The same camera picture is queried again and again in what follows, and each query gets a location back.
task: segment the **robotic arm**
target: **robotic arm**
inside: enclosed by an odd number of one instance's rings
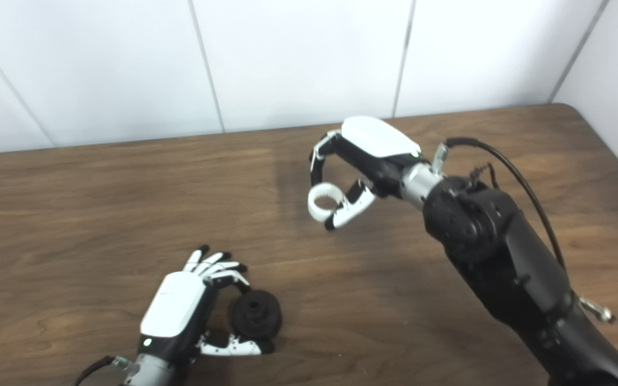
[[[442,165],[454,146],[482,147],[500,158],[527,189],[553,241],[547,249],[512,197],[469,177],[446,176]],[[329,154],[365,174],[343,195],[323,183],[321,168]],[[523,177],[502,154],[475,139],[449,139],[432,161],[419,145],[387,123],[370,117],[345,120],[329,132],[312,154],[308,207],[314,219],[332,230],[363,212],[375,197],[395,196],[423,212],[426,232],[491,315],[512,328],[539,360],[552,386],[618,386],[618,351],[603,337],[582,308],[599,320],[612,313],[576,295],[560,265],[561,252],[549,222]],[[336,208],[324,210],[316,198],[329,196]]]
[[[247,267],[228,261],[231,254],[206,257],[207,245],[191,254],[182,271],[167,274],[140,324],[137,360],[105,357],[76,379],[77,386],[96,369],[113,365],[127,372],[123,385],[174,384],[199,355],[233,357],[269,354],[280,329],[280,306],[266,291],[253,291],[242,272]],[[235,334],[211,332],[206,323],[218,291],[235,286],[243,295],[231,308]]]

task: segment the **black round object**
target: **black round object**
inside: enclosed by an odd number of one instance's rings
[[[262,290],[240,296],[230,312],[233,331],[250,339],[272,339],[278,335],[282,320],[278,299]]]

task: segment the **white ring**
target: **white ring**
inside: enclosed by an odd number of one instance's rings
[[[307,207],[309,208],[309,214],[314,220],[318,222],[325,222],[333,214],[335,208],[324,209],[316,205],[316,199],[321,197],[329,197],[335,201],[336,206],[345,199],[343,191],[337,186],[322,182],[314,186],[309,190],[309,197],[307,200]]]

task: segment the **wood grain surface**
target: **wood grain surface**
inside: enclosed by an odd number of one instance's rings
[[[618,315],[618,160],[571,107],[390,120],[432,155],[474,136],[517,164],[561,241],[573,287]],[[105,354],[134,357],[163,276],[199,244],[233,252],[278,296],[284,326],[264,357],[200,357],[191,385],[544,386],[547,376],[486,313],[394,198],[328,233],[309,217],[307,156],[338,124],[0,154],[0,386],[69,384]],[[455,149],[445,171],[490,157]],[[498,164],[502,188],[537,222]],[[329,159],[348,188],[357,171]],[[237,296],[211,318],[226,328]],[[599,329],[618,348],[618,323]],[[103,369],[88,385],[123,379]]]

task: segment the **black cable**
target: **black cable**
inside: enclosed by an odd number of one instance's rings
[[[492,188],[500,190],[500,184],[497,183],[497,175],[495,174],[495,168],[488,162],[488,170],[490,170],[490,180],[492,182]]]
[[[116,359],[116,357],[107,355],[103,357],[102,359],[100,359],[99,361],[94,362],[93,364],[88,366],[87,369],[84,369],[83,372],[81,372],[78,378],[76,378],[75,382],[73,382],[72,386],[78,386],[81,382],[83,382],[84,379],[90,376],[93,372],[97,371],[98,369],[101,369],[102,367],[109,366],[111,362],[113,362],[114,359]]]
[[[543,227],[545,227],[545,232],[547,232],[547,237],[548,239],[550,239],[550,243],[552,244],[552,250],[554,251],[555,257],[557,259],[557,263],[559,263],[559,265],[562,266],[562,268],[566,271],[567,267],[564,265],[564,256],[562,256],[562,249],[560,249],[560,244],[559,242],[557,242],[557,236],[555,235],[555,232],[552,229],[552,225],[550,225],[550,220],[547,218],[547,214],[545,213],[545,210],[542,208],[542,205],[540,205],[540,201],[538,200],[534,191],[531,189],[531,186],[528,184],[528,181],[526,181],[524,176],[521,175],[517,167],[514,166],[512,162],[510,162],[508,158],[505,157],[500,151],[498,151],[498,149],[495,149],[495,147],[492,147],[475,138],[467,138],[467,137],[448,138],[445,141],[445,145],[449,147],[450,149],[452,147],[459,146],[459,145],[479,147],[480,149],[483,149],[484,151],[487,151],[493,156],[495,156],[496,159],[499,159],[500,162],[502,162],[502,164],[504,164],[504,166],[506,166],[507,169],[509,169],[509,171],[513,174],[514,178],[517,179],[518,183],[520,183],[522,188],[526,191],[526,194],[528,195],[531,202],[533,203],[533,206],[535,207],[535,211],[538,213],[538,216],[540,217],[540,221],[542,222]],[[495,173],[495,170],[491,169],[491,176],[494,173]]]

